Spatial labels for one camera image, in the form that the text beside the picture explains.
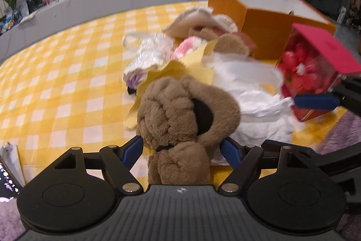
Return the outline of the white cloth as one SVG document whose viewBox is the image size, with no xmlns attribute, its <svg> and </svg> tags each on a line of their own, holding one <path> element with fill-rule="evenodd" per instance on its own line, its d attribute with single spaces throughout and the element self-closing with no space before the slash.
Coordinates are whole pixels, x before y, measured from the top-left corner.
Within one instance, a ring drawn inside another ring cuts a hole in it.
<svg viewBox="0 0 361 241">
<path fill-rule="evenodd" d="M 239 104 L 241 122 L 230 138 L 241 146 L 260 146 L 267 139 L 292 142 L 293 100 L 282 96 L 284 77 L 275 66 L 221 53 L 204 57 L 203 64 L 213 68 L 213 85 Z"/>
</svg>

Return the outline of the brown plush slipper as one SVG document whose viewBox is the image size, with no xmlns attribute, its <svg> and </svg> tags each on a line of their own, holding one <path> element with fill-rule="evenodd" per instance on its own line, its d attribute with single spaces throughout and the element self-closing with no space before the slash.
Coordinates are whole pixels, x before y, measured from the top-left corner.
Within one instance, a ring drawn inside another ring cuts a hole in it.
<svg viewBox="0 0 361 241">
<path fill-rule="evenodd" d="M 220 143 L 241 122 L 241 109 L 223 89 L 192 76 L 148 85 L 137 113 L 138 133 L 152 150 L 151 185 L 205 185 Z"/>
</svg>

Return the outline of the brown sponge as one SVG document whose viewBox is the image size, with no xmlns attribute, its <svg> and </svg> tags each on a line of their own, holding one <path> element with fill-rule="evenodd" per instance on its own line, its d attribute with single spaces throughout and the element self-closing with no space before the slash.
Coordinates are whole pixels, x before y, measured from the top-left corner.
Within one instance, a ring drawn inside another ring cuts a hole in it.
<svg viewBox="0 0 361 241">
<path fill-rule="evenodd" d="M 252 56 L 256 51 L 256 44 L 243 32 L 226 32 L 218 27 L 192 27 L 188 36 L 195 36 L 206 41 L 215 40 L 214 51 L 226 54 L 241 54 Z"/>
</svg>

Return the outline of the clear plastic bag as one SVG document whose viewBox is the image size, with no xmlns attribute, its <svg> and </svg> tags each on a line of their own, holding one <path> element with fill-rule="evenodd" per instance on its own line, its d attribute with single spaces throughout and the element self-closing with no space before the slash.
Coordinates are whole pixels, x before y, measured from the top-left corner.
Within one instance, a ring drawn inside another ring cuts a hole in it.
<svg viewBox="0 0 361 241">
<path fill-rule="evenodd" d="M 128 88 L 136 90 L 150 70 L 170 61 L 174 40 L 161 32 L 132 32 L 123 37 L 122 46 L 132 54 L 123 71 L 123 80 Z"/>
</svg>

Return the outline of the pink white crochet toy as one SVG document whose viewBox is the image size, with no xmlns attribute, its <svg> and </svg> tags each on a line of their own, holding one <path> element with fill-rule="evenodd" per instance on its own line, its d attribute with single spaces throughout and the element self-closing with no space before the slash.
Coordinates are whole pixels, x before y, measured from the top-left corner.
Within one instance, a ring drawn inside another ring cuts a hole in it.
<svg viewBox="0 0 361 241">
<path fill-rule="evenodd" d="M 184 56 L 195 51 L 199 46 L 204 45 L 205 40 L 199 37 L 188 37 L 174 50 L 171 55 L 172 60 L 180 60 Z"/>
</svg>

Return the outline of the red lidded transparent box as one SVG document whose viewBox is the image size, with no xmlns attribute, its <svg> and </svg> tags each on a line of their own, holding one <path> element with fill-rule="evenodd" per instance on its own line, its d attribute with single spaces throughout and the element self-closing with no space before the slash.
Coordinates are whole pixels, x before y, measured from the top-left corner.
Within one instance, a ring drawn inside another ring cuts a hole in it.
<svg viewBox="0 0 361 241">
<path fill-rule="evenodd" d="M 296 95 L 324 94 L 341 82 L 341 76 L 360 73 L 360 64 L 331 33 L 298 23 L 292 25 L 277 68 L 285 77 L 282 94 L 293 100 Z M 295 104 L 292 110 L 301 122 L 329 112 L 302 109 Z"/>
</svg>

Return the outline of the purple fluffy rug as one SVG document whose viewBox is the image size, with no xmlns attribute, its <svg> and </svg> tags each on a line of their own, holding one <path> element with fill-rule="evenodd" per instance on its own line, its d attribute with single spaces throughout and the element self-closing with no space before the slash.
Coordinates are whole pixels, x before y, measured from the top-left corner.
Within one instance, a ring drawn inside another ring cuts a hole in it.
<svg viewBox="0 0 361 241">
<path fill-rule="evenodd" d="M 320 154 L 328 154 L 360 142 L 361 118 L 353 112 L 346 112 L 328 132 L 318 147 Z"/>
</svg>

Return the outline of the yellow checkered tablecloth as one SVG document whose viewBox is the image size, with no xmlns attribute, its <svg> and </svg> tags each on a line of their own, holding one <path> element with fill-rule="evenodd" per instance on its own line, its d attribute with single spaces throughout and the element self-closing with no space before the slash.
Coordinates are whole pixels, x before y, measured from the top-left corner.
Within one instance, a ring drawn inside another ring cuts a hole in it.
<svg viewBox="0 0 361 241">
<path fill-rule="evenodd" d="M 123 145 L 133 105 L 122 80 L 122 38 L 158 29 L 188 4 L 132 10 L 64 30 L 1 66 L 1 142 L 16 144 L 30 181 L 67 149 Z"/>
</svg>

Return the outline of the orange cardboard box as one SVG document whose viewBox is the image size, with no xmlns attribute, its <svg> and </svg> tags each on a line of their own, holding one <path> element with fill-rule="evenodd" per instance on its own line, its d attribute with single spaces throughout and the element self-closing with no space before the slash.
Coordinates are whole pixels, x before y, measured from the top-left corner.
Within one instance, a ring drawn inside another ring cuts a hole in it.
<svg viewBox="0 0 361 241">
<path fill-rule="evenodd" d="M 208 0 L 208 6 L 229 16 L 252 39 L 256 59 L 278 59 L 294 23 L 336 31 L 333 22 L 304 0 Z"/>
</svg>

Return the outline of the yellow cleaning cloth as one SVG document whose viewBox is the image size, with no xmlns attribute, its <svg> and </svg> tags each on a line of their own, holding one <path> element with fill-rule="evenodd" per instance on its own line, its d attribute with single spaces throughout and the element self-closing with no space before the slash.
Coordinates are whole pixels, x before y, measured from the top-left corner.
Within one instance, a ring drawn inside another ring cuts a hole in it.
<svg viewBox="0 0 361 241">
<path fill-rule="evenodd" d="M 215 44 L 216 41 L 210 41 L 200 46 L 194 52 L 182 57 L 179 61 L 171 60 L 159 70 L 150 70 L 146 79 L 137 88 L 137 97 L 124 120 L 124 127 L 126 129 L 135 129 L 141 97 L 148 85 L 157 79 L 165 76 L 180 79 L 183 76 L 190 75 L 203 84 L 211 85 L 213 83 L 214 71 L 213 68 L 203 64 L 203 57 L 213 53 Z"/>
</svg>

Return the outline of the cream fabric shoe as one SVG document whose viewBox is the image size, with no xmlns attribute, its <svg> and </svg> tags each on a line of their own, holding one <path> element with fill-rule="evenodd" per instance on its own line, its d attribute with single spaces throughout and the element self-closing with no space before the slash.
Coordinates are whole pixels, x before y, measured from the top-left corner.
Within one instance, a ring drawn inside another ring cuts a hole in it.
<svg viewBox="0 0 361 241">
<path fill-rule="evenodd" d="M 216 27 L 226 33 L 239 30 L 237 24 L 227 15 L 213 14 L 212 7 L 196 6 L 179 14 L 162 32 L 175 39 L 185 39 L 192 28 Z"/>
</svg>

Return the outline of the marble tv console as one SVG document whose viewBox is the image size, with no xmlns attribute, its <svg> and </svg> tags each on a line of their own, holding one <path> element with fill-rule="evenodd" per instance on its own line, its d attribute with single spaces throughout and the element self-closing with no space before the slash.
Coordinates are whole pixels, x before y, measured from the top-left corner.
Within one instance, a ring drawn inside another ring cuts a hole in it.
<svg viewBox="0 0 361 241">
<path fill-rule="evenodd" d="M 205 0 L 63 0 L 36 12 L 1 35 L 1 61 L 53 34 L 115 13 L 144 7 Z"/>
</svg>

